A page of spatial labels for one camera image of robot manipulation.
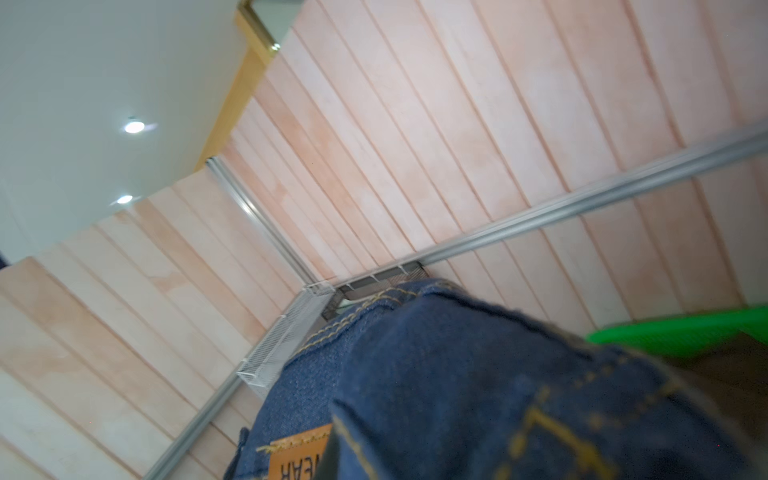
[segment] white ceiling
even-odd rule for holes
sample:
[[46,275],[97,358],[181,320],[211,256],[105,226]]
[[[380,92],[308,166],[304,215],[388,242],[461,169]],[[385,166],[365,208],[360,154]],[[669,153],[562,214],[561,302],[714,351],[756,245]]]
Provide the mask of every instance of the white ceiling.
[[[0,252],[192,173],[240,66],[237,0],[0,0]],[[158,123],[129,135],[127,118]]]

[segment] wooden frame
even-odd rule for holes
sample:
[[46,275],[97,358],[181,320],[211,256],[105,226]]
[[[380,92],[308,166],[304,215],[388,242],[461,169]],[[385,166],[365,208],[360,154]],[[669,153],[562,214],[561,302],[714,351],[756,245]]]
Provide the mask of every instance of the wooden frame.
[[202,169],[205,161],[218,154],[223,148],[230,132],[243,114],[251,93],[277,53],[278,48],[274,48],[276,45],[274,38],[250,6],[250,0],[240,0],[234,22],[245,36],[248,51],[243,57],[243,63],[240,65],[227,98],[224,99],[216,123],[208,134],[194,171]]

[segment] blue denim jeans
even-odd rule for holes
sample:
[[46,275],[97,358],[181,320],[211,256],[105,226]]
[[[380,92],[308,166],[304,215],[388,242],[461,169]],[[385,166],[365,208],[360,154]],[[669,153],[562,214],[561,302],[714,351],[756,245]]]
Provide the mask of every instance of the blue denim jeans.
[[334,424],[339,478],[731,478],[733,437],[653,361],[445,280],[405,283],[286,364],[234,478],[271,441]]

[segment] white mesh rack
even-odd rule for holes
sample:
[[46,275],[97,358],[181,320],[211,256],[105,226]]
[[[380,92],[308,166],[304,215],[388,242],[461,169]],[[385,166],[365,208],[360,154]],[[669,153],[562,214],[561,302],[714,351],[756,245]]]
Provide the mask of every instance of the white mesh rack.
[[266,398],[288,359],[318,322],[336,292],[330,283],[305,286],[285,313],[246,358],[237,375],[262,399]]

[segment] wooden slat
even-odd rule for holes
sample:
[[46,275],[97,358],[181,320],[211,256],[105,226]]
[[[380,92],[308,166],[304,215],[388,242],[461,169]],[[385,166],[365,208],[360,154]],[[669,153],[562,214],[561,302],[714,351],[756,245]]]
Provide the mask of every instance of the wooden slat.
[[458,278],[458,276],[456,276],[456,272],[453,270],[453,267],[450,263],[448,263],[447,260],[441,260],[437,263],[428,265],[426,270],[427,273],[429,273],[429,276],[433,276],[435,278],[444,278],[446,280],[451,280],[456,285],[464,286],[462,281]]
[[23,480],[53,480],[22,455],[19,455],[5,440],[0,439],[0,477],[20,478]]
[[584,218],[606,260],[614,268],[617,284],[627,299],[633,318],[682,313],[652,240],[644,229],[632,228],[642,224],[632,200],[590,212]]
[[241,385],[230,397],[230,405],[251,425],[261,410],[263,400],[246,384]]
[[462,230],[488,222],[454,154],[362,3],[320,2]]
[[515,259],[503,242],[494,243],[475,250],[488,275],[502,295],[504,303],[511,309],[520,309],[534,318],[547,320],[528,281],[520,272]]
[[296,293],[304,286],[303,281],[296,275],[291,266],[283,259],[282,254],[277,250],[272,241],[266,235],[266,231],[257,227],[251,221],[246,221],[247,218],[244,215],[242,209],[235,204],[232,198],[225,194],[222,190],[219,181],[214,181],[213,175],[207,172],[205,175],[200,175],[201,186],[206,188],[208,197],[211,197],[211,202],[215,199],[217,205],[220,205],[220,211],[226,214],[226,217],[230,219],[233,227],[237,228],[244,237],[253,245],[253,248],[259,251],[261,256],[266,262],[275,270],[277,275],[288,286],[288,290],[291,293]]
[[543,230],[594,323],[604,327],[629,322],[627,307],[581,218],[564,220]]
[[333,271],[317,254],[301,229],[293,222],[283,207],[270,195],[259,175],[248,165],[240,152],[230,142],[219,155],[250,191],[250,195],[263,205],[264,213],[311,272],[320,278],[333,276]]
[[[301,288],[285,260],[276,252],[264,252],[251,237],[260,237],[245,218],[242,210],[218,189],[216,179],[209,171],[201,171],[177,182],[173,188],[192,207],[221,243],[240,261],[240,264],[261,286],[278,308],[290,303],[295,291]],[[202,196],[201,191],[210,192]]]
[[[639,167],[677,150],[680,144],[625,4],[556,0],[549,5],[620,165]],[[648,221],[650,235],[657,239],[685,310],[737,306],[735,283],[693,183],[644,195],[637,205]],[[627,298],[638,294],[628,292]]]
[[744,299],[750,305],[768,302],[768,201],[753,165],[705,174],[701,183]]
[[303,126],[325,162],[349,189],[350,196],[355,199],[360,210],[365,212],[367,217],[376,218],[376,221],[371,220],[371,227],[381,238],[386,249],[398,257],[412,251],[398,225],[357,164],[349,156],[344,145],[336,137],[331,124],[314,104],[313,99],[303,90],[303,86],[282,56],[275,58],[272,68],[267,72],[267,78]]
[[295,32],[290,31],[283,39],[283,43],[287,47],[280,58],[296,74],[301,85],[339,138],[339,142],[349,154],[351,160],[349,166],[359,169],[362,175],[361,181],[367,181],[373,193],[381,201],[383,211],[388,211],[395,221],[395,228],[379,231],[389,250],[393,255],[401,257],[412,252],[414,248],[421,250],[433,245],[434,239],[402,194],[400,186],[384,166],[379,153],[296,37]]
[[637,198],[649,232],[664,257],[679,301],[687,312],[737,308],[739,288],[728,270],[692,182]]
[[3,437],[54,478],[138,478],[5,370],[0,371],[0,391],[0,429]]
[[28,258],[0,272],[0,290],[171,436],[181,433],[194,417],[193,406],[49,277],[34,259]]
[[222,478],[236,450],[235,444],[208,425],[192,445],[190,454],[216,478]]
[[127,209],[136,224],[184,272],[208,300],[221,312],[251,345],[261,339],[265,329],[240,302],[226,284],[212,271],[189,243],[163,218],[148,200]]
[[264,198],[266,196],[269,199],[267,202],[275,202],[282,207],[282,210],[290,217],[290,221],[296,225],[301,234],[306,238],[307,243],[312,247],[313,252],[305,251],[305,254],[310,256],[310,258],[315,257],[315,260],[312,260],[313,263],[318,264],[319,260],[336,276],[349,275],[346,266],[344,266],[336,252],[325,241],[316,224],[303,211],[303,205],[300,205],[293,199],[296,193],[300,191],[300,188],[297,189],[296,185],[288,188],[281,184],[266,165],[264,158],[275,156],[276,152],[270,147],[266,138],[260,135],[258,128],[253,128],[248,119],[244,118],[240,122],[240,126],[232,131],[231,137],[231,146],[237,149],[250,169],[258,172],[260,181],[258,185],[254,185],[253,182],[248,185],[257,198]]
[[545,3],[478,0],[477,5],[568,188],[616,174],[611,149]]
[[170,437],[2,296],[0,316],[3,366],[133,472],[146,473]]
[[246,420],[231,405],[225,405],[211,422],[221,431],[232,443],[237,445],[240,441],[240,429],[243,427],[250,429],[253,421]]
[[705,21],[727,69],[743,120],[768,116],[768,3],[762,0],[706,0]]
[[217,480],[191,455],[185,455],[179,465],[168,475],[170,480]]
[[541,231],[505,243],[551,322],[578,335],[594,330],[587,310]]
[[413,0],[366,0],[491,218],[526,208],[484,124]]
[[468,292],[486,302],[504,305],[504,299],[475,252],[466,252],[448,260]]
[[205,295],[144,235],[126,212],[98,223],[101,231],[131,260],[233,364],[251,347]]
[[189,205],[170,188],[150,196],[150,201],[261,324],[272,325],[280,310]]
[[101,232],[89,228],[64,245],[212,386],[231,373],[233,364]]
[[697,0],[629,0],[686,144],[728,131],[734,112]]
[[[366,175],[371,181],[389,172],[431,234],[433,240],[422,234],[419,238],[423,237],[425,242],[417,241],[412,238],[413,235],[408,235],[406,229],[413,246],[421,250],[430,243],[457,235],[460,230],[443,199],[317,1],[309,0],[303,5],[293,29],[381,157],[382,165],[376,162],[371,165],[376,170],[365,168],[366,162],[359,160],[363,171],[370,172]],[[383,187],[388,187],[387,190],[395,188],[391,184]],[[397,208],[392,202],[388,203],[388,207],[390,211]]]
[[272,86],[269,78],[265,78],[256,89],[256,99],[270,116],[274,124],[280,129],[291,147],[299,155],[303,166],[311,172],[314,179],[323,189],[323,192],[333,202],[339,214],[348,222],[349,227],[355,232],[366,250],[378,263],[383,264],[392,260],[392,254],[384,247],[378,234],[371,227],[355,198],[347,186],[326,163],[321,151],[313,145],[312,139],[304,131],[302,124],[289,109],[289,106],[280,98],[278,92]]
[[335,231],[338,232],[338,235],[343,239],[345,245],[336,246],[337,240],[335,240],[332,233],[329,235],[329,238],[332,239],[331,242],[334,244],[333,248],[339,253],[339,257],[342,260],[346,259],[346,248],[349,248],[354,252],[362,270],[358,270],[358,266],[352,263],[351,260],[348,260],[350,263],[346,265],[350,272],[359,273],[360,271],[373,268],[376,265],[376,262],[373,261],[371,254],[366,250],[365,246],[355,235],[352,228],[349,227],[348,223],[342,218],[342,215],[339,214],[339,211],[334,207],[333,203],[331,203],[329,197],[323,191],[321,186],[318,185],[317,180],[315,180],[312,174],[307,170],[294,149],[280,130],[278,130],[277,126],[272,122],[272,119],[266,114],[262,106],[255,101],[255,98],[250,102],[247,112],[258,124],[270,143],[280,153],[280,156],[283,159],[283,165],[276,165],[278,171],[286,178],[295,175],[296,179],[301,183],[301,186],[306,189],[306,192],[309,194],[309,199],[300,199],[299,202],[306,201],[308,205],[317,206],[317,210],[319,210],[318,218],[327,218],[332,225],[330,230],[333,231],[335,229]]
[[189,403],[200,408],[213,395],[189,364],[64,249],[52,247],[35,258]]
[[[267,124],[270,123],[261,106],[252,99],[240,122],[240,129],[245,134],[247,142],[257,151],[257,160],[263,161],[264,166],[262,168],[265,168],[274,175],[276,186],[281,186],[289,192],[289,196],[296,201],[302,213],[306,215],[313,227],[318,230],[326,247],[329,247],[333,252],[333,256],[338,257],[343,263],[343,269],[347,274],[351,274],[351,272],[361,273],[363,267],[357,260],[354,252],[346,245],[336,229],[333,228],[326,213],[318,207],[305,186],[293,174],[288,163],[283,158],[283,154],[280,153],[278,147],[267,137],[262,127],[259,126],[258,119]],[[282,137],[280,137],[280,140],[282,142],[279,143],[290,152],[289,155],[292,159],[298,160],[296,154],[290,150],[290,146],[285,143],[285,140]]]
[[[631,0],[630,5],[683,142],[695,144],[736,127],[740,115],[734,95],[729,94],[732,80],[725,65],[719,65],[719,44],[702,10],[704,3]],[[742,43],[741,48],[763,49],[758,41]],[[753,166],[733,165],[698,181],[743,298],[764,303],[768,205]]]
[[471,0],[423,0],[448,56],[530,204],[563,194],[560,177]]

